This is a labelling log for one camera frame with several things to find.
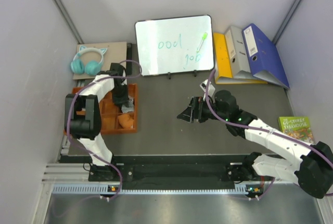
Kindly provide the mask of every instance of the whiteboard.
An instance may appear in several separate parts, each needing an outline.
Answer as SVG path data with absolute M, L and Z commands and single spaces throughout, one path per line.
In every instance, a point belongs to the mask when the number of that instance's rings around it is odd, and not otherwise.
M 143 76 L 214 67 L 212 20 L 208 15 L 139 21 L 135 33 Z

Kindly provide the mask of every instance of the cat ear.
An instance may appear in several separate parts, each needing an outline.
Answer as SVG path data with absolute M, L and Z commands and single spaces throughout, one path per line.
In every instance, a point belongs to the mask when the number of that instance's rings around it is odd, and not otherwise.
M 107 48 L 100 48 L 100 50 L 102 51 L 103 55 L 105 54 L 105 52 L 108 50 Z
M 80 45 L 79 51 L 81 51 L 81 50 L 83 50 L 83 49 L 85 49 L 85 48 L 87 48 L 87 47 L 84 46 L 84 45 Z

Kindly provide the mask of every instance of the orange tray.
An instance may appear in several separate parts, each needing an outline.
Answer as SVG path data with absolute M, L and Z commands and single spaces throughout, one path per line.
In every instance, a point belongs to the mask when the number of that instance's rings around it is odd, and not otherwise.
M 112 101 L 112 92 L 108 92 L 99 102 L 99 111 L 102 118 L 101 134 L 128 134 L 137 132 L 137 107 L 138 107 L 138 91 L 137 84 L 129 84 L 129 96 L 134 98 L 134 112 L 129 113 L 134 119 L 133 129 L 123 129 L 118 121 L 118 116 L 122 115 L 121 109 Z M 75 87 L 72 93 L 75 94 L 82 87 Z M 78 115 L 85 115 L 85 111 L 76 112 Z

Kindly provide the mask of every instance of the headphones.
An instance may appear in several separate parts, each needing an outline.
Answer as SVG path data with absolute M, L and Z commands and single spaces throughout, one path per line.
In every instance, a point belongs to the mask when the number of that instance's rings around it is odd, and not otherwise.
M 86 73 L 90 76 L 95 76 L 100 72 L 100 69 L 103 66 L 104 63 L 104 54 L 107 51 L 107 48 L 87 48 L 84 45 L 81 45 L 79 48 L 79 52 L 76 53 L 76 55 L 73 58 L 73 61 L 71 62 L 71 70 L 75 74 L 83 74 Z M 96 61 L 90 61 L 87 63 L 86 66 L 84 66 L 83 62 L 80 60 L 80 57 L 87 53 L 87 52 L 97 52 L 101 56 L 100 62 Z

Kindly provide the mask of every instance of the marker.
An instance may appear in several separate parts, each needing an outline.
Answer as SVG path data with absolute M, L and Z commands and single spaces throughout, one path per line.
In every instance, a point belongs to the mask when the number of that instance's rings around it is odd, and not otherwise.
M 202 36 L 201 42 L 200 42 L 200 44 L 199 44 L 199 47 L 197 48 L 197 52 L 200 51 L 201 46 L 202 46 L 204 40 L 206 40 L 206 38 L 207 38 L 207 33 L 205 32 L 205 33 L 203 34 L 203 36 Z

